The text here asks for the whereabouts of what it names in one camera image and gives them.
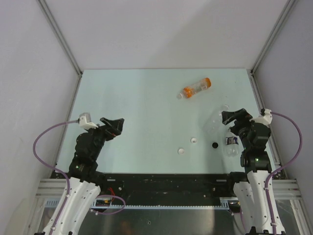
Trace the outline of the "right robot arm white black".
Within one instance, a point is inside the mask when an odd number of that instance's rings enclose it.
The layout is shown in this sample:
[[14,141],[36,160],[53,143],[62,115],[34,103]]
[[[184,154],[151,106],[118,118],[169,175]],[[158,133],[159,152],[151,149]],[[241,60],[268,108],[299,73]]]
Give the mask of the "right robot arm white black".
[[269,125],[272,115],[269,109],[262,109],[253,118],[246,109],[235,112],[223,111],[222,123],[233,122],[230,132],[239,137],[243,151],[240,156],[244,172],[232,172],[233,180],[225,184],[230,196],[236,196],[240,203],[244,229],[248,235],[284,235],[272,183],[272,167],[266,144],[271,136]]

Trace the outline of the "white blue bottle cap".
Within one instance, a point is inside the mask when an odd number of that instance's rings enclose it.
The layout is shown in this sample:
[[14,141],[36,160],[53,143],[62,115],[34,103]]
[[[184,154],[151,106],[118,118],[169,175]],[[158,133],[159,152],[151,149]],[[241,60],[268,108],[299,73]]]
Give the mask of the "white blue bottle cap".
[[183,155],[184,153],[185,153],[184,148],[179,148],[179,149],[178,149],[178,154],[179,154],[179,155]]

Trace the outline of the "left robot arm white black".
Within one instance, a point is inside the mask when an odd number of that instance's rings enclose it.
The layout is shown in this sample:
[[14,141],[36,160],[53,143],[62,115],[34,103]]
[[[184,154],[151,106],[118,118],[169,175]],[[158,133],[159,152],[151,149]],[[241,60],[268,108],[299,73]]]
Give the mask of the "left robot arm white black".
[[74,157],[68,172],[44,162],[33,150],[36,159],[48,168],[62,174],[66,186],[53,216],[41,232],[43,235],[76,235],[82,222],[98,196],[108,190],[108,183],[99,179],[97,158],[108,141],[121,135],[124,119],[101,118],[102,125],[91,121],[89,113],[82,113],[78,119],[65,124],[78,124],[84,129],[76,139]]

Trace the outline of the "clear unlabelled plastic bottle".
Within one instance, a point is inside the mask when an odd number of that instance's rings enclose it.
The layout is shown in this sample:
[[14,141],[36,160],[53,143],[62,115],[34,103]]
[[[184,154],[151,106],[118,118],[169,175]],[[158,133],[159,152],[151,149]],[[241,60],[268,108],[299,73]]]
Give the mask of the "clear unlabelled plastic bottle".
[[208,134],[215,134],[218,132],[219,128],[222,126],[222,112],[228,111],[229,106],[227,104],[221,105],[217,108],[215,108],[208,120],[206,121],[204,125],[204,130]]

